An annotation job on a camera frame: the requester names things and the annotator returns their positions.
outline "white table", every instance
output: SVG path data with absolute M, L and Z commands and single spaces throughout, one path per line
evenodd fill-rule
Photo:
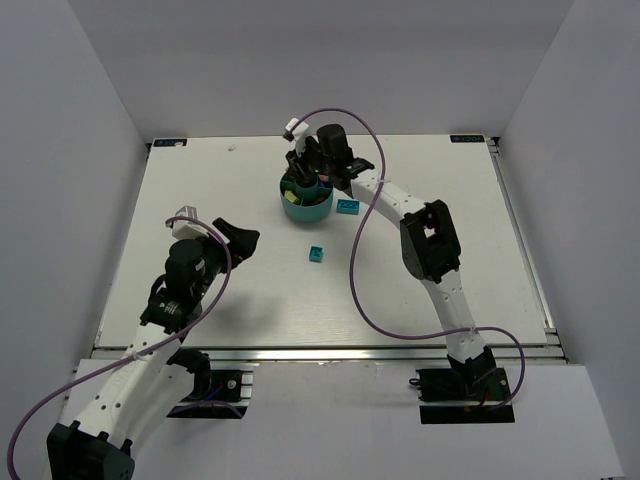
M 83 360 L 78 375 L 106 362 Z M 411 363 L 266 363 L 243 420 L 167 419 L 134 480 L 584 480 L 623 475 L 581 366 L 527 368 L 515 423 L 421 425 Z M 517 367 L 507 367 L 511 384 Z M 69 424 L 104 377 L 75 387 Z
M 357 156 L 379 166 L 371 138 L 352 135 L 349 141 Z M 382 136 L 381 142 L 389 179 L 425 201 L 442 199 L 449 205 L 462 244 L 462 281 L 476 323 L 508 329 L 526 344 L 544 344 L 542 307 L 527 276 L 487 145 L 452 144 L 447 135 Z M 279 137 L 255 137 L 193 138 L 183 147 L 151 149 L 97 347 L 130 343 L 173 242 L 164 220 L 185 204 L 197 207 L 202 220 L 220 216 L 261 232 L 254 257 L 234 270 L 222 301 L 185 345 L 407 345 L 371 330 L 351 299 L 348 259 L 365 205 L 360 216 L 332 212 L 312 225 L 298 225 L 285 216 L 278 184 L 289 148 Z M 336 197 L 343 195 L 336 192 Z M 321 264 L 308 260 L 312 245 L 324 249 Z M 217 279 L 211 291 L 220 283 Z M 403 334 L 441 329 L 429 297 L 402 263 L 397 229 L 377 214 L 359 248 L 356 285 L 365 310 L 380 326 Z M 509 343 L 499 334 L 487 333 L 486 338 Z M 442 345 L 444 340 L 417 343 Z

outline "lego brick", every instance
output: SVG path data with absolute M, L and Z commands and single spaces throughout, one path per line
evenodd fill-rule
M 360 211 L 360 202 L 357 200 L 338 200 L 336 212 L 347 213 L 349 215 L 358 215 Z
M 320 263 L 322 262 L 322 256 L 324 255 L 321 247 L 311 247 L 309 252 L 309 261 Z

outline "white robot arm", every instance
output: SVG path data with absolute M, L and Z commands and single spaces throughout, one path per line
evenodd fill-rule
M 351 196 L 370 205 L 378 189 L 380 175 L 376 170 L 367 170 L 351 180 Z M 390 182 L 385 182 L 375 209 L 400 229 L 401 221 L 408 214 L 416 214 L 425 208 L 425 202 L 409 195 Z M 436 308 L 443 330 L 475 327 L 471 310 L 467 304 L 459 270 L 450 270 L 436 283 L 422 279 L 420 283 L 429 293 Z M 446 337 L 449 356 L 464 364 L 484 351 L 486 343 L 478 332 L 457 333 Z
M 179 216 L 197 219 L 184 207 Z M 242 230 L 222 219 L 214 226 L 227 237 L 231 268 L 251 257 L 259 233 Z M 126 357 L 100 392 L 70 425 L 57 424 L 47 437 L 53 480 L 130 479 L 140 451 L 153 431 L 180 401 L 199 401 L 212 389 L 209 358 L 181 348 L 183 331 L 202 313 L 201 301 L 214 278 L 226 273 L 225 248 L 191 222 L 176 221 L 165 274 L 151 288 L 147 307 Z M 168 341 L 137 356 L 136 352 Z
M 318 172 L 326 173 L 338 190 L 371 205 L 380 186 L 380 174 L 367 160 L 354 157 L 340 125 L 321 127 L 316 141 L 309 126 L 294 118 L 284 138 L 295 141 L 295 149 L 285 158 L 289 163 L 287 173 L 296 181 L 309 184 Z M 375 210 L 400 230 L 404 264 L 427 290 L 443 329 L 467 329 L 448 335 L 446 342 L 452 368 L 472 388 L 496 365 L 491 349 L 474 330 L 460 279 L 460 243 L 448 207 L 440 200 L 424 202 L 384 181 Z

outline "purple cable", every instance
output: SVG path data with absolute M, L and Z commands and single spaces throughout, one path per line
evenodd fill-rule
M 204 320 L 204 318 L 209 315 L 209 313 L 211 313 L 211 310 L 213 310 L 213 307 L 216 306 L 216 304 L 218 303 L 218 301 L 220 300 L 220 297 L 222 297 L 222 294 L 224 293 L 224 291 L 227 288 L 227 285 L 229 284 L 229 279 L 231 278 L 231 270 L 233 268 L 233 261 L 231 258 L 231 252 L 229 251 L 229 248 L 227 247 L 227 245 L 224 243 L 224 240 L 222 239 L 222 237 L 218 234 L 218 232 L 216 232 L 213 228 L 211 228 L 209 225 L 207 225 L 204 222 L 201 222 L 200 220 L 196 220 L 193 218 L 189 218 L 189 217 L 171 217 L 169 219 L 166 220 L 165 223 L 172 223 L 178 220 L 184 220 L 187 222 L 191 222 L 194 223 L 196 225 L 199 225 L 200 227 L 204 228 L 207 233 L 209 235 L 211 235 L 220 245 L 222 245 L 222 247 L 224 248 L 224 252 L 227 256 L 227 273 L 224 277 L 224 281 L 222 283 L 222 286 L 220 287 L 220 290 L 218 291 L 217 295 L 215 296 L 215 298 L 213 299 L 213 301 L 211 302 L 211 304 L 204 309 L 204 311 L 200 314 L 200 316 L 198 318 L 196 318 L 191 324 L 189 324 L 188 326 L 186 326 L 185 328 L 183 328 L 182 330 L 180 330 L 179 332 L 175 333 L 174 335 L 171 335 L 170 337 L 167 337 L 166 339 L 164 339 L 161 342 L 156 343 L 155 345 L 151 345 L 150 347 L 145 348 L 144 350 L 140 350 L 136 357 L 141 357 L 143 355 L 147 355 L 161 347 L 164 347 L 165 345 L 167 345 L 168 343 L 173 342 L 174 340 L 180 339 L 180 338 L 184 338 L 193 328 L 195 328 L 196 325 L 198 325 L 202 320 Z M 16 443 L 18 442 L 18 437 L 20 436 L 20 433 L 22 432 L 22 430 L 24 429 L 25 425 L 27 424 L 27 422 L 31 419 L 31 417 L 33 417 L 33 415 L 40 410 L 43 406 L 45 406 L 47 403 L 49 403 L 51 400 L 53 400 L 54 398 L 56 398 L 58 395 L 61 395 L 62 393 L 66 392 L 67 390 L 70 390 L 71 388 L 75 387 L 76 385 L 80 385 L 81 383 L 86 382 L 87 380 L 91 380 L 94 377 L 97 377 L 98 375 L 102 375 L 103 373 L 106 373 L 110 370 L 114 370 L 116 368 L 119 367 L 123 367 L 124 365 L 127 365 L 131 362 L 134 361 L 134 357 L 133 356 L 128 356 L 125 358 L 122 358 L 120 360 L 118 360 L 117 362 L 113 362 L 109 365 L 107 365 L 106 367 L 102 367 L 98 370 L 96 370 L 95 372 L 92 372 L 88 375 L 85 375 L 84 377 L 80 377 L 76 380 L 74 380 L 71 383 L 66 384 L 63 387 L 60 387 L 58 390 L 56 390 L 55 392 L 50 393 L 49 395 L 47 395 L 46 397 L 44 397 L 42 400 L 40 400 L 38 403 L 36 403 L 33 408 L 31 408 L 31 410 L 29 410 L 27 412 L 27 414 L 24 416 L 24 418 L 22 420 L 20 420 L 20 423 L 18 423 L 18 426 L 16 427 L 15 431 L 13 432 L 13 435 L 11 435 L 11 440 L 9 441 L 9 448 L 7 449 L 7 469 L 9 470 L 9 475 L 11 476 L 11 478 L 13 480 L 20 480 L 20 477 L 18 476 L 18 472 L 16 471 L 16 467 L 15 467 L 15 462 L 14 462 L 14 454 L 15 454 L 15 450 L 16 450 Z M 218 400 L 211 400 L 209 401 L 209 403 L 211 403 L 212 405 L 214 403 L 220 404 Z M 186 410 L 188 408 L 193 408 L 194 406 L 198 406 L 197 404 L 191 404 L 191 405 L 187 405 L 186 407 L 182 407 L 183 410 Z M 237 415 L 238 412 L 235 408 L 233 408 L 231 405 L 225 404 L 223 406 L 227 406 L 228 408 L 231 408 L 232 411 L 234 411 L 234 413 Z
M 387 173 L 387 159 L 386 159 L 386 157 L 384 155 L 384 150 L 382 148 L 382 145 L 380 144 L 380 141 L 378 140 L 378 136 L 371 129 L 371 127 L 367 124 L 367 122 L 365 122 L 362 118 L 360 118 L 355 113 L 350 112 L 349 110 L 345 110 L 344 108 L 328 107 L 328 108 L 319 108 L 318 110 L 313 110 L 312 112 L 309 112 L 306 115 L 303 115 L 302 118 L 300 118 L 300 120 L 298 120 L 295 123 L 295 125 L 289 131 L 293 132 L 298 127 L 298 125 L 300 125 L 302 122 L 304 122 L 307 118 L 315 115 L 316 113 L 322 113 L 322 112 L 344 113 L 346 115 L 349 115 L 352 118 L 355 118 L 358 122 L 360 122 L 362 124 L 362 126 L 367 130 L 367 132 L 369 132 L 369 135 L 371 135 L 371 138 L 373 138 L 373 141 L 375 142 L 376 147 L 378 147 L 378 152 L 380 153 L 380 162 L 382 163 L 382 169 L 380 170 L 380 183 L 378 185 L 378 189 L 376 190 L 376 193 L 373 196 L 373 200 L 371 200 L 371 205 L 369 205 L 369 208 L 367 209 L 366 213 L 364 214 L 362 222 L 360 222 L 360 226 L 358 227 L 358 231 L 356 232 L 355 240 L 353 241 L 353 247 L 351 248 L 351 258 L 349 259 L 349 286 L 351 288 L 351 296 L 353 297 L 353 302 L 355 303 L 356 308 L 358 309 L 358 312 L 360 312 L 360 315 L 362 316 L 362 319 L 365 322 L 367 322 L 367 325 L 369 325 L 371 328 L 373 328 L 376 332 L 378 332 L 378 333 L 380 333 L 382 335 L 385 335 L 387 337 L 397 338 L 397 339 L 400 339 L 400 340 L 413 340 L 413 341 L 416 341 L 416 340 L 429 340 L 429 339 L 432 339 L 432 338 L 444 337 L 444 336 L 453 335 L 453 334 L 456 334 L 456 333 L 465 333 L 465 332 L 470 332 L 470 331 L 473 331 L 473 330 L 476 330 L 476 331 L 493 331 L 493 332 L 499 332 L 499 333 L 502 333 L 503 335 L 506 335 L 507 337 L 509 337 L 513 341 L 513 343 L 515 344 L 516 348 L 518 349 L 518 352 L 520 353 L 520 377 L 518 378 L 518 383 L 516 384 L 516 387 L 513 389 L 513 392 L 511 392 L 511 395 L 509 395 L 505 400 L 503 400 L 499 404 L 491 406 L 491 407 L 487 407 L 487 408 L 490 408 L 490 409 L 500 408 L 500 407 L 508 404 L 518 394 L 518 392 L 520 391 L 520 388 L 522 388 L 522 384 L 524 382 L 524 371 L 525 371 L 524 349 L 522 348 L 522 345 L 520 344 L 518 339 L 513 334 L 511 334 L 510 332 L 504 330 L 503 328 L 499 328 L 499 327 L 475 327 L 475 328 L 456 328 L 454 330 L 445 330 L 443 332 L 430 333 L 430 334 L 426 334 L 426 335 L 400 335 L 400 334 L 397 334 L 397 333 L 393 333 L 393 332 L 389 332 L 387 330 L 384 330 L 383 328 L 381 328 L 378 325 L 376 325 L 375 323 L 373 323 L 373 321 L 367 316 L 366 312 L 364 311 L 364 308 L 362 307 L 362 304 L 360 303 L 360 299 L 358 298 L 358 293 L 356 292 L 356 282 L 355 282 L 356 253 L 358 251 L 358 244 L 360 243 L 360 237 L 362 237 L 362 231 L 364 230 L 364 226 L 367 223 L 367 220 L 369 220 L 369 217 L 371 216 L 371 213 L 375 209 L 375 205 L 378 202 L 378 198 L 380 198 L 380 195 L 382 194 L 382 189 L 384 188 L 383 180 L 385 179 L 385 175 Z

